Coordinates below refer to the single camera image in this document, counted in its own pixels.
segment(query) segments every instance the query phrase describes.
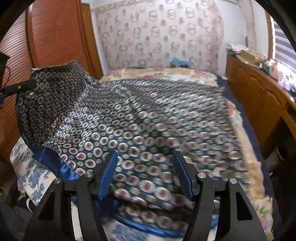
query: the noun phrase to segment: patterned blanket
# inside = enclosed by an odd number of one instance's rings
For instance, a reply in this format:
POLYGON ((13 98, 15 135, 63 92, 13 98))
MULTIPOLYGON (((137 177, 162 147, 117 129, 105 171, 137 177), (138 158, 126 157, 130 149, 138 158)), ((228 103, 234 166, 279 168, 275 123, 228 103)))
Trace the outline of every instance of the patterned blanket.
MULTIPOLYGON (((17 100, 23 138, 55 151, 79 175, 117 149, 111 191, 132 203, 118 206, 119 220, 182 235, 192 203, 174 176, 174 150, 183 151, 198 170, 215 179, 236 177, 248 190, 223 89, 155 78, 99 84, 75 62, 40 69, 33 77, 39 87, 17 100)), ((54 161, 44 155, 39 160, 54 161)))

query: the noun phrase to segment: patterned wall covering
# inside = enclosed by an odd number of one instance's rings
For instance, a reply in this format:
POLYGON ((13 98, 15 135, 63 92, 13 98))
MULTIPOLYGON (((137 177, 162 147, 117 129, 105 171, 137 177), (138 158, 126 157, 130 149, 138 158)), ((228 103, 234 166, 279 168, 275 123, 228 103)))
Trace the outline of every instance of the patterned wall covering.
POLYGON ((224 25, 214 0, 134 0, 95 9, 110 70, 168 67, 173 57, 218 73, 224 25))

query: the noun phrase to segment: metal screw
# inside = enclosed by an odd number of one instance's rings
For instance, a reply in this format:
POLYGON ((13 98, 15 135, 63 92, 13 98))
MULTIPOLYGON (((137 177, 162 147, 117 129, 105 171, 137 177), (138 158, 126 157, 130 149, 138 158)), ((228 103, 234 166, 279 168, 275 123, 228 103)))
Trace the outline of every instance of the metal screw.
POLYGON ((84 175, 85 175, 86 177, 92 177, 92 176, 93 176, 93 173, 92 173, 92 172, 86 172, 84 175))
POLYGON ((236 180, 235 178, 231 178, 229 181, 230 181, 232 184, 236 184, 236 183, 237 183, 237 180, 236 180))
POLYGON ((200 178, 205 178, 205 177, 206 177, 206 174, 204 174, 203 172, 200 172, 200 173, 198 173, 197 175, 198 175, 198 177, 200 177, 200 178))
POLYGON ((56 179, 54 179, 54 183, 55 184, 58 184, 58 183, 60 183, 62 180, 59 178, 59 177, 57 177, 56 179))

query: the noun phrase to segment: blue gripper pad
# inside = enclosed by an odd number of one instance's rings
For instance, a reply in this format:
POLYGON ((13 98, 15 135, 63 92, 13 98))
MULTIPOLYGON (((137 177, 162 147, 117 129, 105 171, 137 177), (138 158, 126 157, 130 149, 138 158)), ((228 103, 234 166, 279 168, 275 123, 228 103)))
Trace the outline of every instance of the blue gripper pad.
POLYGON ((198 172, 195 166, 187 163, 179 151, 173 154, 173 165, 184 195, 190 201, 194 201, 195 195, 199 194, 199 190, 197 190, 199 185, 195 177, 198 172))
POLYGON ((100 173, 102 173, 100 182, 99 182, 99 190, 97 194, 100 200, 102 200, 103 197, 106 196, 109 190, 110 182, 112 181, 113 174, 115 172, 115 168, 117 165, 117 159, 118 159, 117 152, 113 151, 108 154, 105 161, 98 164, 100 165, 99 171, 100 173))

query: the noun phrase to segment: blue blanket trim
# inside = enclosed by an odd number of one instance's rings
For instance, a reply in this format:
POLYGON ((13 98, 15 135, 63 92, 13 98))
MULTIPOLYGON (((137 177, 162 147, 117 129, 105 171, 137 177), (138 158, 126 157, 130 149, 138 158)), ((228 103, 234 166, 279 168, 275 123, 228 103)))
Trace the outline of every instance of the blue blanket trim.
POLYGON ((223 80, 221 77, 218 77, 216 81, 217 81, 218 85, 225 87, 224 97, 227 98, 228 100, 230 100, 232 103, 234 103, 237 110, 241 113, 240 115, 243 119, 243 127, 250 139, 250 142, 252 144, 253 150, 255 152, 255 155, 256 155, 258 161, 261 162, 261 164, 262 164, 261 170, 262 170, 262 174, 263 174, 263 186, 265 188, 265 193, 267 196, 269 196, 273 199, 273 201, 272 201, 272 203, 273 203, 272 217, 274 220, 273 230, 274 230, 274 234, 276 235, 281 230, 283 223, 282 223, 281 215, 279 213, 279 207, 278 207, 277 201, 275 199, 273 186, 272 186, 272 183, 269 178, 268 171, 267 171, 266 161, 264 160, 264 158, 260 152, 257 137, 255 135, 255 132, 254 132, 245 112, 244 112, 243 106, 235 98, 235 96, 233 95, 227 82, 225 80, 223 80))
POLYGON ((68 166, 57 152, 48 147, 38 147, 32 158, 47 166, 56 177, 60 177, 63 181, 73 180, 80 177, 79 174, 68 166))

